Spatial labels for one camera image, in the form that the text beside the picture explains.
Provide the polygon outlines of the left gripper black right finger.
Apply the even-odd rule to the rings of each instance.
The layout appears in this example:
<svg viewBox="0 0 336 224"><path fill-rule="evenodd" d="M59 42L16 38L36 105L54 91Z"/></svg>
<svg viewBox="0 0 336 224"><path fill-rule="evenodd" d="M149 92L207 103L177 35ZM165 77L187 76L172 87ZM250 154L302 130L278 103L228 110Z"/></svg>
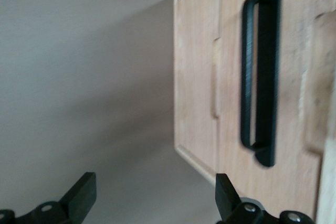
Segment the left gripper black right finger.
<svg viewBox="0 0 336 224"><path fill-rule="evenodd" d="M227 174L216 174L215 201L221 216L218 223L314 223L306 214L293 210L283 211L278 217L272 216L259 201L241 198Z"/></svg>

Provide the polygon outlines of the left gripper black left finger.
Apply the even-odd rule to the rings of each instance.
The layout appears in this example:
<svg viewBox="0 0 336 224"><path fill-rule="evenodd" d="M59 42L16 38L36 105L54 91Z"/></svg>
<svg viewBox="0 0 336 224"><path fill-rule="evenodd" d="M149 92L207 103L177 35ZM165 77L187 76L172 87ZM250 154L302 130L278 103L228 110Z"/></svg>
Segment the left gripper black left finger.
<svg viewBox="0 0 336 224"><path fill-rule="evenodd" d="M1 210L1 223L83 223L96 202L96 173L86 172L59 201L48 201L22 216Z"/></svg>

